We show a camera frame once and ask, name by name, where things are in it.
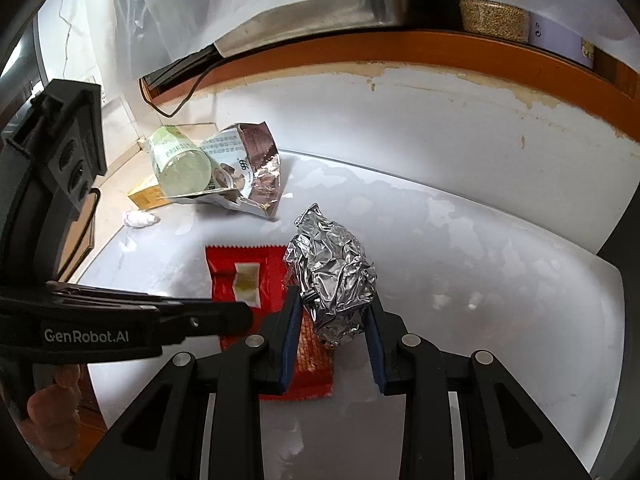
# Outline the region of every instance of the red snack wrapper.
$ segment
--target red snack wrapper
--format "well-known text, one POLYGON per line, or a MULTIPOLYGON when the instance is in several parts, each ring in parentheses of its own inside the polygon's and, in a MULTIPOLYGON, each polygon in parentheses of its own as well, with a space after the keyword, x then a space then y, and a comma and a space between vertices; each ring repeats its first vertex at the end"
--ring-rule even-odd
MULTIPOLYGON (((255 333, 262 318, 278 312, 285 296, 287 268, 284 246, 207 247, 206 257, 215 301, 244 301, 252 308, 255 333)), ((227 349, 243 336, 221 336, 220 348, 227 349)), ((303 400, 330 396, 334 387, 331 352, 314 334, 313 322, 304 311, 298 355, 289 391, 283 396, 260 396, 268 400, 303 400)))

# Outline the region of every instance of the grains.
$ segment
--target grains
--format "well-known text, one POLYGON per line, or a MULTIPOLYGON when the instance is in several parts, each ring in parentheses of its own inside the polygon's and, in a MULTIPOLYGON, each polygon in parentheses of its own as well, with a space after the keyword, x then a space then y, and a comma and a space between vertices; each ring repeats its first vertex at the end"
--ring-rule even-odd
POLYGON ((489 0, 460 0, 465 31, 527 43, 529 13, 518 7, 489 0))
POLYGON ((582 55, 589 59, 591 61, 591 63, 593 64, 593 53, 595 51, 595 45, 593 43, 590 43, 589 41, 585 40, 584 38, 582 38, 582 55))

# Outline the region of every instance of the peeling paint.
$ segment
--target peeling paint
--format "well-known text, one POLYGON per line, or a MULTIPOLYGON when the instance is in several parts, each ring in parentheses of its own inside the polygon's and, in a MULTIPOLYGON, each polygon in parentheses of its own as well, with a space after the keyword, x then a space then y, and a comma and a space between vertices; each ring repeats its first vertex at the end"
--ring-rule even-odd
MULTIPOLYGON (((303 75, 319 75, 319 74, 351 74, 359 75, 367 78, 382 76, 387 68, 402 68, 407 64, 398 63, 376 63, 376 62, 344 62, 344 63, 327 63, 322 65, 297 66, 294 68, 285 68, 282 70, 273 70, 272 72, 264 72, 247 77, 230 79, 216 85, 203 88, 200 93, 217 93, 225 90, 231 90, 239 86, 247 86, 261 81, 271 79, 282 79, 288 77, 297 77, 303 75)), ((375 83, 371 82, 374 91, 375 83)))
POLYGON ((399 86, 401 88, 411 88, 412 90, 424 90, 426 92, 438 92, 440 94, 450 93, 446 90, 440 90, 438 88, 428 88, 427 86, 418 86, 418 85, 407 85, 405 83, 393 83, 394 86, 399 86))
POLYGON ((615 126, 613 126, 612 124, 610 124, 609 126, 611 126, 611 129, 613 130, 613 133, 615 134, 615 136, 619 139, 629 139, 629 140, 633 140, 631 137, 629 137, 625 132, 623 132, 622 130, 620 130, 620 128, 616 128, 615 126))
POLYGON ((533 108, 533 105, 536 102, 551 109, 556 108, 560 103, 562 103, 560 99, 539 92, 538 90, 534 90, 517 83, 511 83, 503 79, 498 79, 493 76, 487 76, 475 72, 468 72, 458 73, 456 74, 456 77, 480 86, 487 86, 489 88, 504 88, 505 90, 510 90, 511 92, 513 92, 513 96, 518 101, 523 103, 529 110, 533 108))

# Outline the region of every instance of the black cable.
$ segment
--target black cable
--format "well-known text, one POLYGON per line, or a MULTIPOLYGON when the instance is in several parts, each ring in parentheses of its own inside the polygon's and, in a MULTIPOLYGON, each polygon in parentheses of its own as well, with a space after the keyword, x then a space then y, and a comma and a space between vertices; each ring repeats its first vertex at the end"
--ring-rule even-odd
POLYGON ((168 114, 166 112, 163 112, 160 108, 158 108, 155 104, 153 104, 149 99, 146 98, 145 92, 142 89, 142 79, 138 79, 138 86, 140 87, 140 95, 142 95, 142 99, 144 100, 144 102, 146 104, 151 106, 156 112, 158 112, 163 117, 166 117, 166 118, 170 119, 181 110, 181 108, 187 103, 187 101, 189 99, 191 99, 191 97, 193 96, 193 93, 198 88, 198 85, 200 83, 202 83, 202 80, 207 76, 207 74, 209 74, 209 72, 211 72, 213 69, 215 69, 215 68, 219 67, 220 65, 226 63, 227 61, 229 61, 229 60, 228 59, 220 59, 217 62, 215 62, 213 65, 208 67, 202 74, 200 74, 198 76, 198 78, 196 79, 195 83, 193 84, 193 86, 191 87, 191 90, 189 90, 189 93, 182 100, 182 102, 178 105, 178 107, 173 112, 171 112, 170 114, 168 114))
POLYGON ((87 219, 87 222, 86 222, 84 228, 82 229, 81 235, 78 237, 78 241, 76 242, 76 244, 74 245, 73 250, 71 251, 71 256, 69 256, 66 259, 65 264, 60 268, 60 272, 58 273, 58 279, 60 279, 60 277, 66 272, 68 266, 71 265, 71 262, 76 257, 76 253, 80 249, 80 245, 82 244, 82 240, 84 240, 84 237, 86 236, 86 232, 89 230, 89 227, 91 227, 91 222, 94 220, 95 211, 98 209, 98 202, 100 202, 100 190, 95 188, 95 187, 92 187, 91 191, 87 194, 87 197, 89 195, 91 195, 91 194, 95 195, 94 206, 92 207, 91 212, 89 213, 89 217, 87 219))

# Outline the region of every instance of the yellow box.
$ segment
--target yellow box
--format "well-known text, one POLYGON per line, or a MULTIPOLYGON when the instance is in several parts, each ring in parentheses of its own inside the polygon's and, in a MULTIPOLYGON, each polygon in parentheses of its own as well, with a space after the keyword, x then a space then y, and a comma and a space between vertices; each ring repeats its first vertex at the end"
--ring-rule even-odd
POLYGON ((151 175, 140 182, 140 184, 127 193, 127 196, 142 211, 171 203, 171 201, 162 194, 162 191, 160 191, 160 186, 158 186, 158 180, 155 175, 151 175))

